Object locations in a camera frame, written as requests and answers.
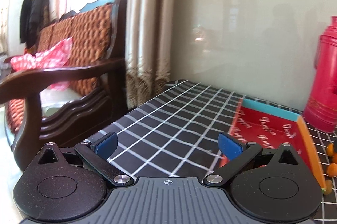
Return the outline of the red paper tray box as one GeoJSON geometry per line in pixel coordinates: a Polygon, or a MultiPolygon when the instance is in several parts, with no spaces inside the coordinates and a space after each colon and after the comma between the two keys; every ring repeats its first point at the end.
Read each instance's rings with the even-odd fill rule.
{"type": "MultiPolygon", "coordinates": [[[[322,164],[308,127],[299,113],[241,98],[229,105],[224,116],[219,121],[222,124],[220,131],[238,141],[256,142],[268,149],[278,148],[282,143],[291,144],[310,168],[320,187],[324,187],[326,179],[322,164]]],[[[227,162],[225,157],[219,166],[227,162]]]]}

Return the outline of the black white grid tablecloth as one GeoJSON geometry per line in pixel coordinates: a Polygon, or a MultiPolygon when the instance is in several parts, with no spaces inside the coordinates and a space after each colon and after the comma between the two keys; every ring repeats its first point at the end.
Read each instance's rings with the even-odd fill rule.
{"type": "Polygon", "coordinates": [[[219,199],[206,198],[188,206],[191,215],[183,215],[180,190],[169,192],[164,180],[181,181],[203,178],[220,165],[222,155],[217,137],[229,128],[234,107],[241,95],[211,86],[177,80],[164,92],[136,108],[118,121],[90,137],[95,141],[113,131],[118,136],[116,151],[108,152],[108,162],[133,178],[155,177],[142,182],[151,194],[142,205],[138,194],[118,199],[108,215],[108,223],[236,223],[232,212],[217,215],[219,199]]]}

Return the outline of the white seat cushion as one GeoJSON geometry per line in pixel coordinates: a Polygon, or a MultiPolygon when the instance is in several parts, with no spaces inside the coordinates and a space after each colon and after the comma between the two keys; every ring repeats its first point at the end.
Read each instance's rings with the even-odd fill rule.
{"type": "Polygon", "coordinates": [[[81,95],[69,88],[65,90],[45,89],[39,95],[44,117],[55,114],[64,104],[82,98],[81,95]]]}

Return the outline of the red thermos jug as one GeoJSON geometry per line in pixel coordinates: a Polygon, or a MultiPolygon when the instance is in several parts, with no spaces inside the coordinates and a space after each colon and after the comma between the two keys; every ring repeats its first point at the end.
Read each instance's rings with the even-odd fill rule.
{"type": "Polygon", "coordinates": [[[319,37],[314,60],[316,74],[304,119],[317,129],[332,133],[336,127],[336,16],[319,37]]]}

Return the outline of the small orange tangerine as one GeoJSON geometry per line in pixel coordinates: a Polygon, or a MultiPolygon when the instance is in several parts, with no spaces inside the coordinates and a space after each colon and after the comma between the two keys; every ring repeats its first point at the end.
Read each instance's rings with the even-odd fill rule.
{"type": "Polygon", "coordinates": [[[336,176],[337,176],[337,164],[336,164],[336,163],[331,163],[331,164],[327,167],[326,174],[327,174],[329,177],[336,177],[336,176]]]}

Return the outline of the pink checkered plastic bag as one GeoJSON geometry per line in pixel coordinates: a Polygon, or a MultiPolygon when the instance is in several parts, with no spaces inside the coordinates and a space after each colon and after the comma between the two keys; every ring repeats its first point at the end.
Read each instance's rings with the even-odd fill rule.
{"type": "Polygon", "coordinates": [[[10,60],[15,72],[33,69],[61,68],[68,65],[72,50],[72,37],[59,41],[51,49],[31,55],[26,53],[10,60]]]}

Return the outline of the orange woven sofa back cushion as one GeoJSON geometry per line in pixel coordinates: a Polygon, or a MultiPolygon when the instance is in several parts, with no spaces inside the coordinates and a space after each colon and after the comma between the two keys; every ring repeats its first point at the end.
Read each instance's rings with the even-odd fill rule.
{"type": "MultiPolygon", "coordinates": [[[[68,65],[64,67],[87,66],[102,59],[111,40],[112,4],[105,4],[93,10],[79,13],[74,17],[59,21],[42,30],[37,53],[47,51],[59,41],[72,37],[72,50],[68,65]]],[[[72,82],[60,82],[48,88],[65,90],[70,88],[81,96],[86,96],[98,85],[96,78],[72,82]]],[[[24,99],[10,100],[6,108],[6,119],[10,131],[16,134],[23,121],[24,99]]]]}

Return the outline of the black coat on stand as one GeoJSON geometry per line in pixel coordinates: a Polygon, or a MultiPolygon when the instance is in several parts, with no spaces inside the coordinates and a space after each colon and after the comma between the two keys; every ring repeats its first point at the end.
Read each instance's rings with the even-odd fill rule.
{"type": "Polygon", "coordinates": [[[49,0],[23,0],[20,15],[20,43],[33,50],[38,43],[40,31],[50,23],[49,0]]]}

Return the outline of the beige lace curtain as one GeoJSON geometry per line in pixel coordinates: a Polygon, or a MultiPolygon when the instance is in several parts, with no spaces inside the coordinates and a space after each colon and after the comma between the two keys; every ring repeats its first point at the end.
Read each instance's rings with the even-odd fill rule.
{"type": "Polygon", "coordinates": [[[126,101],[129,109],[160,94],[170,79],[174,0],[127,0],[126,101]]]}

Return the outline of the dark wooden sofa frame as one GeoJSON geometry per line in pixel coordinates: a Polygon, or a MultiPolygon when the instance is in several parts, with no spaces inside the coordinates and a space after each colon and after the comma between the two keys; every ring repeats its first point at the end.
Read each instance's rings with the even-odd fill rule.
{"type": "Polygon", "coordinates": [[[1,80],[6,135],[20,170],[45,143],[74,146],[126,113],[126,16],[127,0],[110,0],[45,27],[38,51],[70,38],[67,62],[10,69],[1,80]]]}

